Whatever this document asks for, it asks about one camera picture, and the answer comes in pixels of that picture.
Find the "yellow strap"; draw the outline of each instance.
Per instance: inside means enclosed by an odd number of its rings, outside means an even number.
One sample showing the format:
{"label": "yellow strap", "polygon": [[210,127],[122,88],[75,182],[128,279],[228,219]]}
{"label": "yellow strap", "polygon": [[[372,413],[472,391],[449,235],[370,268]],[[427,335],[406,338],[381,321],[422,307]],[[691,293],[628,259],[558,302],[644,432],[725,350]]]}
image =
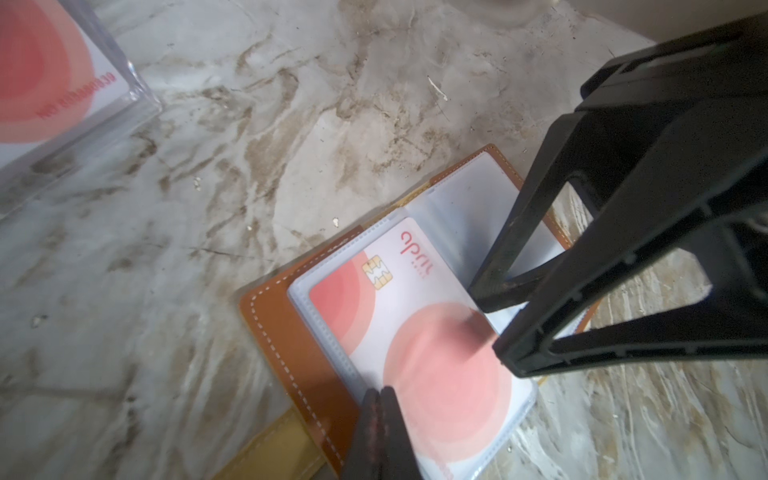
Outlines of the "yellow strap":
{"label": "yellow strap", "polygon": [[214,480],[309,480],[325,462],[292,407],[240,450]]}

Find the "transparent plastic case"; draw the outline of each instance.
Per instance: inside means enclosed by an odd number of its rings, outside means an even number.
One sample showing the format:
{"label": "transparent plastic case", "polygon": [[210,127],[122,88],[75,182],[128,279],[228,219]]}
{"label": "transparent plastic case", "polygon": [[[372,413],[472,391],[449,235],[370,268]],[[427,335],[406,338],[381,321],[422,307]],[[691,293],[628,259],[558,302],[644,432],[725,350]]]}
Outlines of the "transparent plastic case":
{"label": "transparent plastic case", "polygon": [[0,2],[0,219],[162,110],[82,0]]}

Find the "card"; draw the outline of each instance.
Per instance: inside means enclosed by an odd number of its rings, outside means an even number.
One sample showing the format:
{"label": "card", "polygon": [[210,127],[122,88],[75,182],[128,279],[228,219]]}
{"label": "card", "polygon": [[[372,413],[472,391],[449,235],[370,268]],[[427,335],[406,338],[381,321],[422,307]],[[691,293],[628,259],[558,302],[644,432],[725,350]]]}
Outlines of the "card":
{"label": "card", "polygon": [[0,168],[129,90],[56,0],[0,2]]}
{"label": "card", "polygon": [[410,217],[310,301],[367,385],[395,388],[429,478],[472,477],[532,399],[532,382],[498,361],[487,319]]}

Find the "marble countertop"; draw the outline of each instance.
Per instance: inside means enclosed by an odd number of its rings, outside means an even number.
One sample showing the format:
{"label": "marble countertop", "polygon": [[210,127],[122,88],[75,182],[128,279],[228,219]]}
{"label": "marble countertop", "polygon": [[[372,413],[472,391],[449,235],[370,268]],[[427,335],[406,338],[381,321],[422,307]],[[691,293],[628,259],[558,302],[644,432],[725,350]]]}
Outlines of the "marble countertop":
{"label": "marble countertop", "polygon": [[[289,402],[237,289],[489,142],[524,174],[650,44],[565,3],[515,30],[436,0],[91,4],[165,111],[0,222],[2,478],[212,476]],[[588,221],[570,189],[555,213]],[[594,323],[706,291],[673,253]],[[483,478],[764,478],[766,370],[551,377]]]}

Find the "brown leather edge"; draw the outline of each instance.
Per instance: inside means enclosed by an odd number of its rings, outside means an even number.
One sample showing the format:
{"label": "brown leather edge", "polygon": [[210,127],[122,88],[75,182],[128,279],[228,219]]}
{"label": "brown leather edge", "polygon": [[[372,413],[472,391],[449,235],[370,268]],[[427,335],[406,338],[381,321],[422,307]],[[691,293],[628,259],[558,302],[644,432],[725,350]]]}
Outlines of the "brown leather edge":
{"label": "brown leather edge", "polygon": [[[295,262],[266,282],[248,290],[240,299],[240,311],[248,328],[264,351],[270,367],[298,408],[313,440],[320,445],[328,463],[336,473],[341,472],[344,465],[343,459],[351,445],[359,407],[337,376],[312,333],[293,308],[287,294],[288,287],[299,275],[352,238],[360,235],[366,226],[380,220],[392,210],[405,206],[421,192],[437,184],[483,152],[488,152],[493,157],[518,190],[522,188],[523,179],[513,166],[494,144],[488,144],[440,174],[431,177],[423,185],[415,188],[390,207],[383,209],[378,215],[331,240],[314,255]],[[547,213],[543,221],[563,248],[570,248],[571,241],[565,236],[551,212]],[[595,303],[588,310],[577,332],[586,328],[597,306],[598,303]],[[292,368],[292,365],[296,364],[300,364],[300,367]],[[313,406],[323,406],[323,408],[315,409]]]}

